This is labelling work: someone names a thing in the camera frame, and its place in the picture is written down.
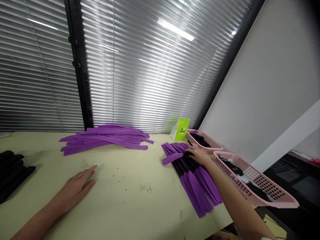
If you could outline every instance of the black foam grip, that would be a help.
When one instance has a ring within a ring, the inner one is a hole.
[[[5,161],[0,162],[0,171],[2,171],[5,168],[15,164],[17,161],[21,160],[22,158],[24,158],[23,155],[17,154],[17,155],[11,156],[10,158],[8,158]]]
[[[10,185],[8,185],[3,191],[0,193],[0,204],[4,203],[8,197],[13,193],[14,190],[17,189],[17,187],[20,186],[20,184],[36,169],[36,167],[31,166],[27,167],[23,170],[20,175],[18,175]]]
[[[18,160],[15,164],[3,169],[0,171],[0,180],[4,179],[6,176],[8,176],[10,173],[12,173],[17,167],[23,165],[22,160]]]
[[[26,169],[26,167],[24,167],[24,166],[18,166],[6,178],[2,179],[0,181],[0,191],[3,188],[5,188],[8,184],[10,184],[12,182],[12,180],[14,180],[25,169]]]
[[[3,153],[0,154],[0,162],[2,162],[3,160],[8,159],[9,157],[11,157],[14,153],[10,150],[4,151]]]

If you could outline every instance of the green package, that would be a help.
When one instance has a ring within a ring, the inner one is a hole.
[[[173,127],[170,136],[175,141],[185,140],[190,118],[179,118],[177,124]]]

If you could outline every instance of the table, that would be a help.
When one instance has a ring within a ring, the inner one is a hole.
[[[59,218],[43,239],[199,239],[232,223],[224,204],[199,219],[173,166],[163,166],[161,144],[169,135],[150,135],[147,151],[118,145],[70,156],[59,139],[71,133],[16,132],[0,139],[0,152],[25,156],[36,171],[0,205],[0,239],[12,237],[76,173],[98,165],[89,194]]]

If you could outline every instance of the window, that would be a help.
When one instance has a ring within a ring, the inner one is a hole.
[[[259,1],[81,0],[94,126],[195,126]]]
[[[0,131],[78,131],[83,118],[63,0],[0,2]]]

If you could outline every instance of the pink basket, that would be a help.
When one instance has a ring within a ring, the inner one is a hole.
[[[287,191],[281,188],[278,184],[273,182],[270,178],[266,177],[260,173],[257,169],[252,167],[249,163],[243,160],[236,154],[214,151],[214,161],[223,171],[223,173],[231,180],[233,185],[242,193],[242,195],[249,201],[250,204],[254,206],[270,206],[276,208],[297,208],[299,207],[298,201],[291,196]],[[224,164],[224,162],[219,158],[219,154],[222,158],[232,159],[233,164],[239,167],[243,173],[257,184],[263,191],[265,191],[270,197],[272,197],[276,202],[267,202],[257,196],[250,188],[247,187],[244,182],[238,178],[234,172]]]
[[[211,146],[211,148],[208,147],[204,147],[202,145],[200,145],[191,135],[190,132],[192,131],[198,131],[198,135],[204,137],[204,140]],[[206,153],[213,153],[214,151],[217,150],[223,150],[223,147],[217,143],[215,140],[213,140],[211,137],[209,137],[207,134],[205,134],[202,131],[199,130],[194,130],[194,129],[188,129],[187,132],[187,140],[193,145],[197,145],[199,147],[199,149],[201,149],[202,151],[206,152]]]

